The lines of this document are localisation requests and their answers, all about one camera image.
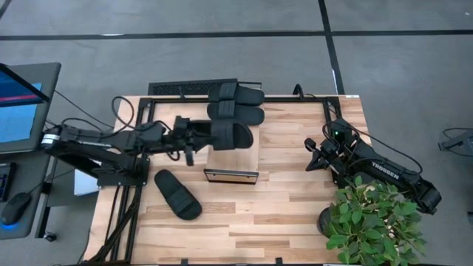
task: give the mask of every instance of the computer mouse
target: computer mouse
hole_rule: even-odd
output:
[[[29,193],[21,192],[15,195],[5,205],[1,213],[1,223],[4,225],[13,225],[19,221],[30,204],[30,201],[31,196]]]

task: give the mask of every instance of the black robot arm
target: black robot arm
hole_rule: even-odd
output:
[[[377,154],[366,144],[359,134],[353,134],[353,127],[343,119],[330,124],[329,136],[321,143],[320,149],[311,139],[306,139],[306,149],[312,152],[312,160],[306,171],[316,169],[333,170],[333,182],[339,188],[348,185],[354,176],[370,176],[376,180],[395,185],[404,196],[418,204],[419,211],[426,214],[436,212],[441,201],[438,190],[430,182],[424,180],[420,173]]]
[[[167,132],[167,126],[160,121],[114,133],[61,125],[44,132],[41,147],[46,153],[96,177],[99,186],[145,185],[150,154],[166,153],[170,159],[179,160],[180,151],[184,151],[187,165],[192,166],[192,153],[207,145],[213,145],[216,150],[235,149],[227,133],[233,126],[229,121],[191,121],[180,116],[176,117],[174,128],[168,128]]]

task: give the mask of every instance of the black slipper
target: black slipper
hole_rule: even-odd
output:
[[[154,182],[177,217],[192,220],[202,213],[202,206],[194,195],[170,171],[159,171]]]
[[[236,104],[259,106],[265,101],[265,93],[260,89],[239,86],[237,83],[224,83],[221,87],[208,91],[208,99],[211,102],[235,100]]]
[[[208,104],[207,115],[212,120],[233,119],[249,126],[257,126],[265,120],[265,112],[262,109],[238,105],[234,100]]]
[[[253,145],[253,134],[248,126],[232,120],[193,120],[192,129],[196,135],[194,141],[198,142],[199,137],[203,141],[210,138],[215,151],[248,149]]]

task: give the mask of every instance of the wooden table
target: wooden table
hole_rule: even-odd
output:
[[[127,98],[137,108],[140,97]],[[343,95],[339,100],[343,118],[367,132],[360,98]],[[176,115],[208,119],[205,107],[206,103],[159,104],[154,119],[170,126]],[[203,173],[208,148],[194,155],[193,167],[186,166],[184,159],[171,161],[165,154],[151,157],[132,263],[178,264],[181,259],[192,264],[274,263],[277,257],[284,263],[338,261],[334,250],[325,249],[327,239],[316,228],[318,215],[333,200],[336,186],[328,170],[304,171],[311,159],[304,148],[305,138],[317,143],[324,139],[322,104],[265,103],[264,109],[256,185],[209,183]],[[130,111],[121,104],[119,115],[127,121]],[[183,221],[171,212],[153,180],[163,168],[172,171],[201,202],[199,218]],[[107,187],[98,195],[85,259],[95,255],[105,240],[114,194],[115,187]],[[121,237],[119,259],[124,256],[127,233],[126,229]]]

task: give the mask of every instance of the potted plant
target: potted plant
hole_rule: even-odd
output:
[[[329,240],[327,249],[340,249],[345,264],[407,266],[418,263],[413,250],[424,253],[418,230],[417,205],[404,199],[393,185],[355,183],[336,192],[336,203],[322,211],[319,230]]]

